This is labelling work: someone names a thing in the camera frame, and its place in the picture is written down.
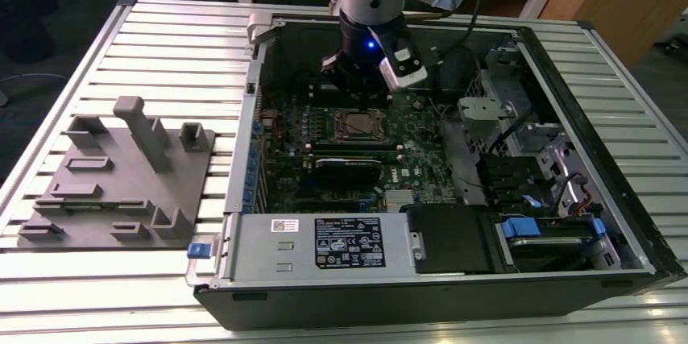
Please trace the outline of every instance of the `floor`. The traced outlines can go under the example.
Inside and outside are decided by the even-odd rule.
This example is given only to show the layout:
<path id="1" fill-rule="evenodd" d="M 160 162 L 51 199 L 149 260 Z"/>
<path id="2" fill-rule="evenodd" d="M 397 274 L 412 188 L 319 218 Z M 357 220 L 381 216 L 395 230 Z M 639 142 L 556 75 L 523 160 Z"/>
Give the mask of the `floor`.
<path id="1" fill-rule="evenodd" d="M 117 0 L 59 0 L 60 8 L 44 17 L 55 41 L 53 56 L 35 64 L 15 64 L 0 54 L 0 79 L 24 73 L 69 76 L 97 34 Z M 291 4 L 291 0 L 259 0 Z M 324 5 L 328 0 L 297 0 L 303 5 Z M 639 82 L 684 137 L 688 137 L 688 64 L 653 48 L 632 69 Z M 13 79 L 0 84 L 9 103 L 0 107 L 0 184 L 41 124 L 64 82 L 55 78 Z"/>

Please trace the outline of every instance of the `gray plastic base plate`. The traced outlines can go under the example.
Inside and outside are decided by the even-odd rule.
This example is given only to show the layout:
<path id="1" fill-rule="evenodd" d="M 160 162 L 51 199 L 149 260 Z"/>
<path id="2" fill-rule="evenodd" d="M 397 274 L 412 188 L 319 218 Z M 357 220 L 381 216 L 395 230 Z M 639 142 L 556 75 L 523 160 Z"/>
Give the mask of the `gray plastic base plate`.
<path id="1" fill-rule="evenodd" d="M 33 213 L 23 227 L 27 233 L 37 229 L 40 234 L 51 223 L 61 230 L 20 238 L 21 248 L 107 250 L 187 247 L 193 234 L 215 133 L 204 131 L 208 151 L 185 151 L 180 130 L 167 130 L 167 133 L 169 145 L 164 153 L 171 164 L 167 172 L 153 172 L 128 129 L 109 128 L 108 133 L 95 134 L 100 149 L 85 149 L 87 154 L 76 146 L 71 147 L 41 199 L 63 196 L 65 200 L 80 203 L 75 208 L 64 205 L 55 214 L 45 215 L 45 210 L 41 210 L 44 215 Z M 97 163 L 88 161 L 93 156 L 107 156 L 112 165 L 93 168 Z M 72 188 L 69 195 L 60 193 L 60 184 Z M 81 192 L 95 184 L 100 189 L 91 196 Z M 121 201 L 148 203 L 148 209 L 112 209 L 112 203 Z M 163 210 L 164 214 L 157 213 L 155 221 L 161 223 L 160 226 L 152 226 L 155 211 L 151 211 L 151 206 L 157 212 Z M 183 214 L 184 219 L 165 225 L 165 219 L 175 222 L 176 213 Z"/>

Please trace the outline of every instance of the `blue drive latch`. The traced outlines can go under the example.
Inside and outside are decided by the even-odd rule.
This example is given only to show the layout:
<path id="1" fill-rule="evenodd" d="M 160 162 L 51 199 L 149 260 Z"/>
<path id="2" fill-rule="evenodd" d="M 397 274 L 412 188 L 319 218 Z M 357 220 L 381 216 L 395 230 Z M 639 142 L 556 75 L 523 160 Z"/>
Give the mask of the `blue drive latch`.
<path id="1" fill-rule="evenodd" d="M 541 235 L 535 218 L 509 218 L 503 222 L 503 233 L 505 238 L 539 237 Z"/>
<path id="2" fill-rule="evenodd" d="M 188 259 L 209 259 L 212 246 L 211 243 L 189 243 L 189 247 L 185 250 L 185 257 Z"/>

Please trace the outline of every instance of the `chip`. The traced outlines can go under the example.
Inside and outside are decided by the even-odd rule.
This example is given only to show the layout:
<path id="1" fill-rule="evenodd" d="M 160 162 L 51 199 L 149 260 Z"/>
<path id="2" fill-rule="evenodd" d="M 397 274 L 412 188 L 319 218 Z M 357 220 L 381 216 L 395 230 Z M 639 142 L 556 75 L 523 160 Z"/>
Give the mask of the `chip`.
<path id="1" fill-rule="evenodd" d="M 383 143 L 383 118 L 379 110 L 339 112 L 335 116 L 336 139 L 344 143 Z"/>

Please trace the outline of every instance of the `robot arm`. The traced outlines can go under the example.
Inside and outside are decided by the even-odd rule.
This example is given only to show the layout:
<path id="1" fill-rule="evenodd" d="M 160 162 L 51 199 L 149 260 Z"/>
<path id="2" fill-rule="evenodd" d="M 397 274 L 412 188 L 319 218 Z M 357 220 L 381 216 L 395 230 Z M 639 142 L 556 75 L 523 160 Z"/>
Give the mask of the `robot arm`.
<path id="1" fill-rule="evenodd" d="M 364 101 L 423 81 L 427 71 L 403 8 L 405 0 L 340 0 L 341 46 L 323 62 L 323 74 Z"/>

